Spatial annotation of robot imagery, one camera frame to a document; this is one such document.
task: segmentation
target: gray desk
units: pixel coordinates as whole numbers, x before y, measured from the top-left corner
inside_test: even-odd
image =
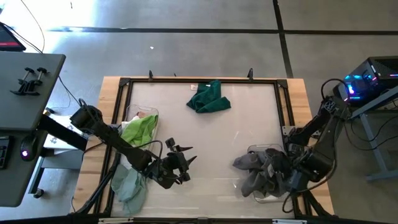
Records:
[[[16,207],[22,202],[47,132],[38,131],[40,147],[33,161],[23,161],[19,147],[23,138],[38,125],[65,58],[56,54],[0,52],[0,136],[14,137],[8,149],[7,168],[0,170],[0,207]],[[49,72],[42,76],[42,86],[36,88],[39,96],[18,96],[9,91],[19,88],[18,78],[24,76],[25,67],[34,70],[43,67]],[[36,79],[37,75],[38,72],[26,80]]]

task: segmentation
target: dark green towel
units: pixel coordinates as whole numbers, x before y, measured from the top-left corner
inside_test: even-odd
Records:
[[[231,103],[224,96],[221,97],[221,82],[214,80],[210,83],[199,83],[198,91],[187,103],[187,106],[197,113],[211,113],[231,108]]]

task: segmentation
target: black floor line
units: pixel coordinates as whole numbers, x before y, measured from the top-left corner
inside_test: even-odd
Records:
[[[186,29],[186,28],[110,28],[110,27],[51,27],[49,32],[93,33],[179,33],[179,34],[278,34],[276,29]]]
[[[47,32],[92,33],[186,33],[186,34],[302,34],[302,35],[398,35],[398,30],[286,30],[286,29],[196,29],[196,28],[112,28],[60,26]]]
[[[292,65],[290,64],[289,51],[287,50],[287,43],[284,34],[284,24],[282,22],[282,15],[280,14],[279,3],[278,0],[273,0],[272,3],[274,5],[276,24],[278,26],[280,47],[282,49],[282,57],[284,59],[286,77],[293,78]]]

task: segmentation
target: green cloth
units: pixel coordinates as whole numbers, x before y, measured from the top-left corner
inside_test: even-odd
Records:
[[[156,127],[157,115],[132,121],[123,131],[121,137],[131,145],[140,146],[152,141],[152,132]]]
[[[127,170],[119,164],[111,181],[112,190],[123,203],[126,215],[135,215],[141,211],[145,202],[147,185],[142,174],[134,169]]]
[[[221,97],[221,82],[214,80],[210,83],[199,83],[198,91],[187,103],[187,106],[197,113],[211,113],[231,108],[231,103],[224,96]]]

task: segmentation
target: computer tower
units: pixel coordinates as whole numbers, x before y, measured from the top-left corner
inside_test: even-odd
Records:
[[[333,93],[352,106],[365,105],[398,85],[398,56],[369,57],[343,80],[348,92],[339,83]]]

